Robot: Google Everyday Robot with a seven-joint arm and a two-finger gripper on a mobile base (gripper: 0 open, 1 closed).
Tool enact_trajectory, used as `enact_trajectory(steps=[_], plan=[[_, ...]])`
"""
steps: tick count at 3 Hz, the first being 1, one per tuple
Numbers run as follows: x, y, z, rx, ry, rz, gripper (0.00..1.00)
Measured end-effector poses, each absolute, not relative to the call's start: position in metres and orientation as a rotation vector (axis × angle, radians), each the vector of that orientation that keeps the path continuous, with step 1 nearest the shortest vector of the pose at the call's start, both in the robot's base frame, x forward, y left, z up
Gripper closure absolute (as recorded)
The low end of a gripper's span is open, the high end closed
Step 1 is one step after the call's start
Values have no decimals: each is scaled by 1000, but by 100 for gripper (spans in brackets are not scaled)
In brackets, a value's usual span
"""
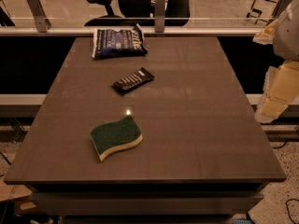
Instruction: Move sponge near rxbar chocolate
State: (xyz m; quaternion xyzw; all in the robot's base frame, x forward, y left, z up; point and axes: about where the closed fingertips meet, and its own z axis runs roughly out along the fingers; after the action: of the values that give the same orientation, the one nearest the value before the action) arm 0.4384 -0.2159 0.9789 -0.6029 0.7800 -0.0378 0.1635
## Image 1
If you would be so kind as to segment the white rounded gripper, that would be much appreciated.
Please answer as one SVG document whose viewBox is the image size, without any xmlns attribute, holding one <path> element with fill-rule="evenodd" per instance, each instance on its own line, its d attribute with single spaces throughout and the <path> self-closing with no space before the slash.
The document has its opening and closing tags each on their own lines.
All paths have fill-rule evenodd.
<svg viewBox="0 0 299 224">
<path fill-rule="evenodd" d="M 261 123 L 277 119 L 299 96 L 299 0 L 292 0 L 278 20 L 270 22 L 253 37 L 255 43 L 270 45 L 285 61 L 280 67 L 270 66 L 266 72 L 263 95 L 255 118 Z"/>
</svg>

